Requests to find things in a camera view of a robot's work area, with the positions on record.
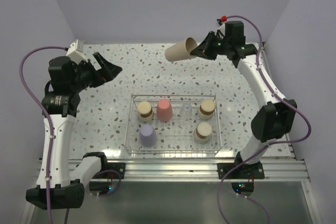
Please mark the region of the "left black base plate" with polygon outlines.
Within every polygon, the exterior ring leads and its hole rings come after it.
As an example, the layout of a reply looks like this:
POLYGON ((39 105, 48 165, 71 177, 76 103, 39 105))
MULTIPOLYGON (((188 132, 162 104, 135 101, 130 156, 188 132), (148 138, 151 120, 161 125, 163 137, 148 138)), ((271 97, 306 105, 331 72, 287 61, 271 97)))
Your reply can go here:
MULTIPOLYGON (((124 179, 124 174, 126 171, 126 163, 121 162, 108 163, 107 170, 113 170, 117 172, 121 176, 121 179, 124 179)), ((113 180, 114 178, 118 179, 119 177, 113 172, 107 172, 106 178, 113 180)))

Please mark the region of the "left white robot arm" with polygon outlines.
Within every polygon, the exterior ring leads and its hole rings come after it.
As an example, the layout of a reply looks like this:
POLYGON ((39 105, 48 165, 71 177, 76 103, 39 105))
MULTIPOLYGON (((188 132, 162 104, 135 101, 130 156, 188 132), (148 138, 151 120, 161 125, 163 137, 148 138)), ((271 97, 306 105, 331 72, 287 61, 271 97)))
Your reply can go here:
POLYGON ((40 209, 81 207, 90 180, 94 176, 104 178, 109 172, 103 152, 85 154, 79 166, 69 170, 70 139, 80 92, 110 82, 122 71, 98 52, 93 56, 101 67, 98 70, 90 60, 75 62, 68 56, 49 62, 50 81, 40 102, 45 124, 43 159, 36 186, 26 191, 26 200, 40 209))

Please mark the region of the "tall beige cup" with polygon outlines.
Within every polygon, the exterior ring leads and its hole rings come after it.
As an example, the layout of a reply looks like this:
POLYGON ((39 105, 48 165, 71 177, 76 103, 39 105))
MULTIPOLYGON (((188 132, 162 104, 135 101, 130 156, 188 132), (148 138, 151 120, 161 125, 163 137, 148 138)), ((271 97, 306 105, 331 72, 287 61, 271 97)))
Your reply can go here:
POLYGON ((191 51, 197 46, 197 42, 193 38, 188 37, 183 41, 170 46, 165 51, 165 58, 169 62, 194 59, 196 56, 191 55, 191 51))

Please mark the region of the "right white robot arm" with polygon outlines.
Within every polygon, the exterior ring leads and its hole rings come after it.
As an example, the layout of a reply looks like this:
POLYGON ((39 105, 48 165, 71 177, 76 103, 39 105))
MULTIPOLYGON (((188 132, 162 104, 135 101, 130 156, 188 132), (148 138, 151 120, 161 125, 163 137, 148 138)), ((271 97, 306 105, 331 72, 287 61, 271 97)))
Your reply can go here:
POLYGON ((288 100, 273 83, 260 61, 260 48, 246 43, 241 18, 223 16, 217 22, 220 28, 209 32, 191 55, 207 60, 226 56, 247 80, 257 100, 259 110, 251 121, 252 136, 237 153, 234 165, 236 176, 246 178, 270 144, 281 141, 290 132, 297 104, 293 99, 288 100))

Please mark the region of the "red plastic cup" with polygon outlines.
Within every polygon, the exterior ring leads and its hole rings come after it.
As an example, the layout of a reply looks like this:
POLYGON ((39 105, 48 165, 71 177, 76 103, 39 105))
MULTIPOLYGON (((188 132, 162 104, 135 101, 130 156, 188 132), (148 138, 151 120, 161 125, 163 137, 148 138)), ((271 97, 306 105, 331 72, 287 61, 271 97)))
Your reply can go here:
POLYGON ((173 117, 173 109, 168 99, 161 99, 156 107, 157 118, 162 122, 168 122, 173 117))

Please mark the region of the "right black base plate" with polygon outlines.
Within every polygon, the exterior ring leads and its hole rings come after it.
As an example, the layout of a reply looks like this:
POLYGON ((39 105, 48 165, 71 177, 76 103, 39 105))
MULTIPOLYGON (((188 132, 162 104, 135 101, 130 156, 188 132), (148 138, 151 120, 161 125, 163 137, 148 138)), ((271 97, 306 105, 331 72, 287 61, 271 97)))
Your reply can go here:
MULTIPOLYGON (((222 179, 231 169, 235 167, 234 163, 218 163, 217 164, 217 172, 219 179, 222 179)), ((235 169, 230 172, 226 177, 226 179, 264 179, 264 169, 261 162, 256 164, 247 165, 235 169)))

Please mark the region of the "aluminium mounting rail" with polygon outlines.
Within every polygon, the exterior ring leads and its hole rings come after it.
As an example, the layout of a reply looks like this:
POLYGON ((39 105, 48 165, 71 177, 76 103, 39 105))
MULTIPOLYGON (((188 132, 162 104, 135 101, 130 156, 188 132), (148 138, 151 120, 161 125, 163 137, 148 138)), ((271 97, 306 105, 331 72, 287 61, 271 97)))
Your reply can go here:
MULTIPOLYGON (((218 163, 231 164, 232 158, 133 158, 110 159, 125 163, 124 182, 218 182, 218 163)), ((304 161, 265 158, 261 161, 264 179, 256 182, 308 182, 304 161)))

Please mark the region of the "cream steel cup brown band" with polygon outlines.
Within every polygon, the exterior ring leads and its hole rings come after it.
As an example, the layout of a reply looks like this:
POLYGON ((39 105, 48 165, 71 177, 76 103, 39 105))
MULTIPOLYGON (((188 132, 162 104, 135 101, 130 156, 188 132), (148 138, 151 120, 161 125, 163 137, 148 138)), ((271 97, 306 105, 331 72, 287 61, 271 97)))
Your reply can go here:
POLYGON ((215 102, 211 99, 205 99, 201 102, 197 113, 200 118, 208 120, 213 116, 215 109, 215 102))

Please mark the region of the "steel cup back row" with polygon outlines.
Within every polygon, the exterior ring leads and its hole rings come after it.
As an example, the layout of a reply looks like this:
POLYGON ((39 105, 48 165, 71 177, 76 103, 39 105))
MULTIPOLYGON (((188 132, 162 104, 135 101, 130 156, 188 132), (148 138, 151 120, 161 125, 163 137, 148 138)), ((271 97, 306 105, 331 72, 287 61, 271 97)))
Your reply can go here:
POLYGON ((194 131, 194 140, 198 143, 207 143, 212 135, 213 127, 208 122, 201 122, 194 131))

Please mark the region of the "clear glass cup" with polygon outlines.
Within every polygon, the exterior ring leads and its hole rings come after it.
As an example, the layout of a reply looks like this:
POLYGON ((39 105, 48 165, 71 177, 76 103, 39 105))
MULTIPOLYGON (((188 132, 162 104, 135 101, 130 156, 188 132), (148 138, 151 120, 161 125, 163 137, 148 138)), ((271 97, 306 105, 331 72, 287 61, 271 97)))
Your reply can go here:
POLYGON ((183 121, 191 121, 193 117, 193 107, 191 103, 183 104, 180 110, 180 117, 183 121))

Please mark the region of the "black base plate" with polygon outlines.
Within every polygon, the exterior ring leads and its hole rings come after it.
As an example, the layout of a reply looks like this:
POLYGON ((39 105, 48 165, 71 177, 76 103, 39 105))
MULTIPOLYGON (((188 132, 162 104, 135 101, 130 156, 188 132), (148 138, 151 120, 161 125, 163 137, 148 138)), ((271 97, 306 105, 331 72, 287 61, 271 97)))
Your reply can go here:
MULTIPOLYGON (((217 164, 217 172, 219 179, 222 179, 231 169, 235 167, 234 163, 218 163, 217 164)), ((247 165, 235 169, 230 172, 226 177, 226 179, 264 179, 264 169, 261 162, 256 164, 247 165)))
MULTIPOLYGON (((117 172, 121 176, 121 179, 124 179, 124 174, 126 171, 126 163, 121 162, 108 163, 107 170, 113 170, 117 172)), ((113 172, 107 172, 106 178, 113 180, 114 178, 118 179, 119 177, 113 172)))

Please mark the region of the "purple plastic cup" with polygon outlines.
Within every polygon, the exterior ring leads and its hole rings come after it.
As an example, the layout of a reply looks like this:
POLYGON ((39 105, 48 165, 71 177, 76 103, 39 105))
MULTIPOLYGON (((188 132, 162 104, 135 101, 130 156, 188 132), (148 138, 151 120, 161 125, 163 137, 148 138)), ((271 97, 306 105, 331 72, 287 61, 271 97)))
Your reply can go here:
POLYGON ((145 147, 152 147, 157 142, 156 132, 154 128, 149 124, 141 126, 139 135, 141 144, 145 147))

